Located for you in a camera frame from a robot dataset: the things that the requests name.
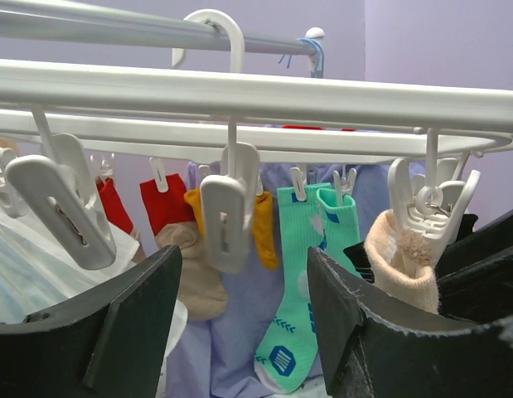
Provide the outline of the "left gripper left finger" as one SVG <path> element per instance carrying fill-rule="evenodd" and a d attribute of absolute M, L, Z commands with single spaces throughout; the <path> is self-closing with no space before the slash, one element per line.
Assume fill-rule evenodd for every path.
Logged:
<path fill-rule="evenodd" d="M 0 397 L 154 397 L 181 276 L 166 246 L 74 298 L 0 324 Z"/>

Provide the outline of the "white plastic sock hanger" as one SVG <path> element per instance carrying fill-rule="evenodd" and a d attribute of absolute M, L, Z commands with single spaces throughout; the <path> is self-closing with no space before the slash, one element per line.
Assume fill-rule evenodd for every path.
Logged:
<path fill-rule="evenodd" d="M 172 48 L 170 69 L 0 59 L 0 135 L 40 140 L 40 155 L 0 151 L 0 200 L 32 211 L 84 269 L 119 252 L 87 149 L 222 161 L 202 187 L 213 262 L 240 269 L 249 250 L 262 162 L 385 163 L 508 146 L 513 91 L 368 83 L 243 72 L 244 42 L 229 51 Z M 285 124 L 355 132 L 283 129 Z"/>

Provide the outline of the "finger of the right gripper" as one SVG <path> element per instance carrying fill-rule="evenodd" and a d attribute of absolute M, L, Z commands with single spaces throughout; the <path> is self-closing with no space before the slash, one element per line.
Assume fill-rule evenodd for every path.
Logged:
<path fill-rule="evenodd" d="M 513 209 L 447 247 L 436 275 L 441 315 L 471 323 L 513 315 Z"/>

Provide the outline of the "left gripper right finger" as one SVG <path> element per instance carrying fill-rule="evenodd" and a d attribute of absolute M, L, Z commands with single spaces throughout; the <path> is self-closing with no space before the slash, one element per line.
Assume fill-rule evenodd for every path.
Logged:
<path fill-rule="evenodd" d="M 307 277 L 332 397 L 513 397 L 513 316 L 476 325 L 428 313 L 318 248 Z"/>

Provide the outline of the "beige and red character sock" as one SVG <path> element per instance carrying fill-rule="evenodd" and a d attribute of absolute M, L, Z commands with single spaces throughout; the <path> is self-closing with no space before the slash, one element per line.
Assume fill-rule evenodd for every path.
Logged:
<path fill-rule="evenodd" d="M 383 211 L 370 228 L 364 248 L 374 286 L 425 312 L 438 313 L 436 263 L 422 235 L 410 229 L 398 231 L 394 213 Z"/>

